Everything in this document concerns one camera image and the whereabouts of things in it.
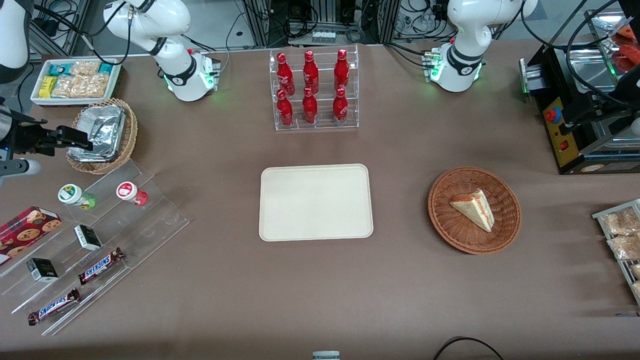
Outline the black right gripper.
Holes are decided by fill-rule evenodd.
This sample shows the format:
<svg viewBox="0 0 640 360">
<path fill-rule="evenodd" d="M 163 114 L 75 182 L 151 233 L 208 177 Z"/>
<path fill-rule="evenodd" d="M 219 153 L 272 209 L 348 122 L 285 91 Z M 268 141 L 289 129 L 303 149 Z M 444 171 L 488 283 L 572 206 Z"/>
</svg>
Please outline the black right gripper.
<svg viewBox="0 0 640 360">
<path fill-rule="evenodd" d="M 13 119 L 7 135 L 7 149 L 13 155 L 29 153 L 46 157 L 54 157 L 55 149 L 93 151 L 94 144 L 89 140 L 86 132 L 66 125 L 48 130 L 42 127 L 47 123 L 45 119 L 26 121 Z"/>
</svg>

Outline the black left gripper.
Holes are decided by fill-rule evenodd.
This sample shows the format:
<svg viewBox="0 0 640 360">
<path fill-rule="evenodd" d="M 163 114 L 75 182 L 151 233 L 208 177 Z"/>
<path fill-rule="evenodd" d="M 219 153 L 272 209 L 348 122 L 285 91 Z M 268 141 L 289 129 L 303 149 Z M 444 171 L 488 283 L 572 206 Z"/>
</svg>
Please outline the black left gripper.
<svg viewBox="0 0 640 360">
<path fill-rule="evenodd" d="M 558 125 L 558 133 L 562 136 L 574 132 L 579 126 L 598 118 L 602 120 L 630 117 L 639 118 L 640 107 L 640 66 L 636 65 L 622 75 L 615 88 L 602 95 L 603 104 L 591 102 L 570 102 L 563 106 L 563 123 Z"/>
</svg>

